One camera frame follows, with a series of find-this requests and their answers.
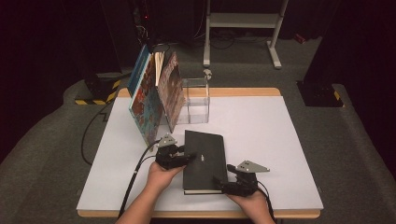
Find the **forearm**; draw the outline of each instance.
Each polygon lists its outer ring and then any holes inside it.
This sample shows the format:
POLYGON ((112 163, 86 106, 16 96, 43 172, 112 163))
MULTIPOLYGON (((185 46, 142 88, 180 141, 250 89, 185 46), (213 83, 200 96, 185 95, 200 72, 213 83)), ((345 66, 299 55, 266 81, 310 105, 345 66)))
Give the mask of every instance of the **forearm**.
POLYGON ((270 216, 267 216, 266 214, 255 214, 255 215, 247 215, 250 217, 250 220, 255 223, 255 224, 275 224, 275 222, 272 220, 270 216))
POLYGON ((160 194, 158 190, 144 188, 120 217, 117 224, 150 223, 155 203, 160 194))

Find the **gray carpet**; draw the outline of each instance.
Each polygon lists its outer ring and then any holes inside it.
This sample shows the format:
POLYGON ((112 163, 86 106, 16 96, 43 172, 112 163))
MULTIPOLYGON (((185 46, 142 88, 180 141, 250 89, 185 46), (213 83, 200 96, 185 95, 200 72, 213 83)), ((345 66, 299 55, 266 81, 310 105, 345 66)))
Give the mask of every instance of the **gray carpet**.
MULTIPOLYGON (((342 85, 345 107, 306 107, 296 86, 319 44, 278 40, 282 69, 275 70, 264 42, 235 42, 211 50, 211 87, 276 87, 318 186, 324 210, 317 219, 284 223, 396 223, 396 184, 377 154, 342 85)), ((213 41, 217 47, 229 43, 213 41)), ((172 45, 183 77, 202 77, 203 48, 172 45)), ((115 218, 79 217, 79 194, 90 171, 80 155, 81 138, 102 105, 75 105, 82 82, 64 93, 64 105, 40 120, 0 165, 0 223, 114 223, 115 218)), ((109 113, 111 105, 104 112, 109 113)), ((98 116, 85 136, 92 161, 106 123, 98 116)), ((245 220, 162 220, 153 223, 246 223, 245 220)))

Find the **hardcover book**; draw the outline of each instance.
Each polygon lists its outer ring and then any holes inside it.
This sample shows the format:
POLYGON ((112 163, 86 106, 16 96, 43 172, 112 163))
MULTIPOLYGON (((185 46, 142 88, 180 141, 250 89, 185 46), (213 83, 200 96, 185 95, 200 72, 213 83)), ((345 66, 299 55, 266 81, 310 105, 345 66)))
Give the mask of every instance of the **hardcover book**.
POLYGON ((183 83, 175 52, 172 53, 168 60, 168 64, 163 68, 157 80, 156 86, 158 94, 163 103, 169 130, 172 133, 177 125, 177 119, 180 115, 181 108, 185 103, 183 83))
MULTIPOLYGON (((163 52, 151 54, 147 46, 144 46, 140 51, 127 85, 132 98, 129 110, 147 145, 156 140, 164 108, 170 108, 165 112, 167 118, 176 117, 177 120, 181 107, 178 108, 176 105, 184 105, 178 63, 169 61, 165 68, 172 67, 172 70, 164 70, 163 58, 163 52)), ((176 123, 171 119, 167 120, 172 132, 176 123)))
POLYGON ((186 130, 184 153, 195 154, 183 170, 184 194, 220 194, 214 178, 228 182, 223 137, 186 130))
POLYGON ((155 59, 150 54, 132 94, 129 110, 147 145, 157 137, 163 115, 163 105, 155 87, 155 59))

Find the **clear acrylic box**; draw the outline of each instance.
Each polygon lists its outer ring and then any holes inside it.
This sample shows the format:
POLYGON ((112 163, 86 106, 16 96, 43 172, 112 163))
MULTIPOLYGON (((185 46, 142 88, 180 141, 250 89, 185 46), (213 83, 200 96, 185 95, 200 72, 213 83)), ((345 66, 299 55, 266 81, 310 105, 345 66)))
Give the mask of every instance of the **clear acrylic box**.
POLYGON ((177 124, 209 122, 209 84, 206 78, 183 78, 186 102, 181 108, 177 124))

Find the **wooden table edge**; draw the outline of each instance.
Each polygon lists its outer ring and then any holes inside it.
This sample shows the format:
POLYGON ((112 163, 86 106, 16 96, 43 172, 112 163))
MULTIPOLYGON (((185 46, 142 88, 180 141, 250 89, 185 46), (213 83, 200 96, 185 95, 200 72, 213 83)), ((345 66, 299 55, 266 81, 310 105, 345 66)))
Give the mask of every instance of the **wooden table edge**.
MULTIPOLYGON (((81 217, 117 217, 118 211, 92 211, 92 210, 78 210, 78 215, 81 217)), ((275 210, 275 218, 304 218, 313 219, 320 216, 319 209, 285 209, 275 210)), ((242 211, 154 211, 152 217, 160 218, 248 218, 242 211)))
MULTIPOLYGON (((189 88, 190 97, 204 97, 205 95, 205 88, 189 88)), ((126 88, 119 90, 118 96, 131 97, 126 88)), ((209 96, 281 96, 281 94, 277 88, 209 88, 209 96)))

